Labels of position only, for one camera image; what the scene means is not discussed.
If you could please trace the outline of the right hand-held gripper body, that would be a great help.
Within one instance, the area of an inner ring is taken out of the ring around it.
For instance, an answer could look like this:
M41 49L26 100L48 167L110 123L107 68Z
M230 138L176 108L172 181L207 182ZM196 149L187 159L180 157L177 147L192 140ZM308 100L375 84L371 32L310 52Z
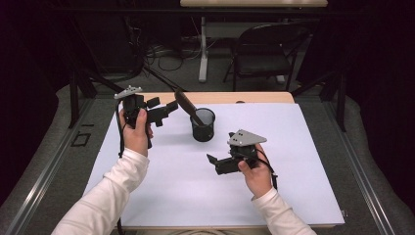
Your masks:
M255 145L266 142L267 139L244 129L229 133L230 155L235 161L245 161L249 167L255 167L258 162Z

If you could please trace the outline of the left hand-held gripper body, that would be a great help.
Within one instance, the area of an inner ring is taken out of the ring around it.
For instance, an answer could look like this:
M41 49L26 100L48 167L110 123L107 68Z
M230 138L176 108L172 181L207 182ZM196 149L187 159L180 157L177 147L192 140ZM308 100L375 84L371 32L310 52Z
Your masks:
M132 128L136 127L136 119L140 110L146 108L144 96L139 95L139 92L141 91L141 87L133 87L129 85L126 89L114 95L116 100L122 102L124 120Z

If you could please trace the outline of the black mesh pen holder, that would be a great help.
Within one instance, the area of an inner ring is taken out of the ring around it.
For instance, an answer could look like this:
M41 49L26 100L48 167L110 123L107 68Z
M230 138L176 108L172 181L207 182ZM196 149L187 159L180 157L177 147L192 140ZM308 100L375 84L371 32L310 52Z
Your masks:
M214 136L215 114L210 109L200 108L196 110L196 115L202 124L198 124L190 117L193 137L199 142L207 142Z

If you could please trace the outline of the person's right hand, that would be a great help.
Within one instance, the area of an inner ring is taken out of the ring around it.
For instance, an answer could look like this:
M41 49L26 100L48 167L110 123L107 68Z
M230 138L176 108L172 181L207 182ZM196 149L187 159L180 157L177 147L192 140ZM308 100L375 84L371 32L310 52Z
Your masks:
M264 156L261 145L256 144L255 149L257 157L259 158L257 166L250 168L246 162L240 161L238 163L238 168L243 173L249 190L253 193L254 197L258 199L265 195L273 185L271 183L271 172L265 164L267 159Z

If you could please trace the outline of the person's left hand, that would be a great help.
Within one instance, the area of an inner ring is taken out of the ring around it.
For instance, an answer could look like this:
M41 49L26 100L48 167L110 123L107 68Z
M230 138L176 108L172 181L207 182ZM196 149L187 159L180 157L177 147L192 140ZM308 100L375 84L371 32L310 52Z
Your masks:
M153 138L152 127L149 123L147 123L147 112L143 109L140 110L134 128L125 122L124 110L119 111L119 118L122 128L124 147L147 157L148 140Z

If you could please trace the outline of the black metal stand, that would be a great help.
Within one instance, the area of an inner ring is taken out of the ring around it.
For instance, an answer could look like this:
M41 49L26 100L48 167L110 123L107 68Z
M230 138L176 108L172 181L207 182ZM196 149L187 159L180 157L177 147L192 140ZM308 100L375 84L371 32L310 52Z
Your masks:
M112 89L115 92L121 87L102 77L94 67L88 45L83 41L82 35L77 31L73 19L68 19L71 24L71 32L68 33L68 54L71 62L72 75L69 79L70 94L70 124L73 128L80 119L78 91L88 98L93 99L98 94L93 82L96 81Z
M336 101L336 122L341 131L346 132L345 127L345 108L346 108L346 76L338 71L328 71L322 76L302 85L300 88L291 92L293 97L299 96L305 91L313 88L317 84L323 84L319 93L319 98L323 102L331 102L334 96Z

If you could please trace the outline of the black folding chair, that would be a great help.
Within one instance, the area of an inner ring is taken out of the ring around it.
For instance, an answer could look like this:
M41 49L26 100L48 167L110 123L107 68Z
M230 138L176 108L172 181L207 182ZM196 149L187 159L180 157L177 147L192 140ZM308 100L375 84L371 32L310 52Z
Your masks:
M245 30L231 48L231 62L222 81L238 78L286 76L289 89L300 46L311 34L301 23L261 24Z

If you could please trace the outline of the light desk with white leg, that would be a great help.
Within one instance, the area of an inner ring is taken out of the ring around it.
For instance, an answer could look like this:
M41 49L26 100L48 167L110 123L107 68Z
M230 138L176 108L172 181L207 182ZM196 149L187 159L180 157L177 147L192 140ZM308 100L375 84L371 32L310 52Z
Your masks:
M317 9L325 8L328 0L180 0L180 6L192 10L237 10L265 9ZM208 79L208 38L236 38L244 29L253 26L252 21L247 23L212 23L205 16L201 17L201 63L199 82Z

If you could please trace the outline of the aluminium floor rail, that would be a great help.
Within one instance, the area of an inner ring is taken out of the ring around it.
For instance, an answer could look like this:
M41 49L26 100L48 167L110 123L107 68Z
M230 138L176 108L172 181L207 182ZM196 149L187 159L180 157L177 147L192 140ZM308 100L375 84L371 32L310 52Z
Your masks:
M22 235L39 203L43 199L54 175L64 159L70 141L74 138L94 99L81 102L79 117L70 125L68 99L61 99L51 126L46 132L32 160L18 181L0 213L8 216L4 232L0 235Z
M380 235L395 235L390 220L388 219L386 212L381 205L379 197L374 191L374 188L370 183L369 178L365 173L363 166L358 159L358 156L354 151L347 134L341 130L337 123L335 108L330 102L323 102L323 107L329 117L330 122L340 137L343 146L346 149L346 158L350 165L350 169L368 207L368 210L377 225Z

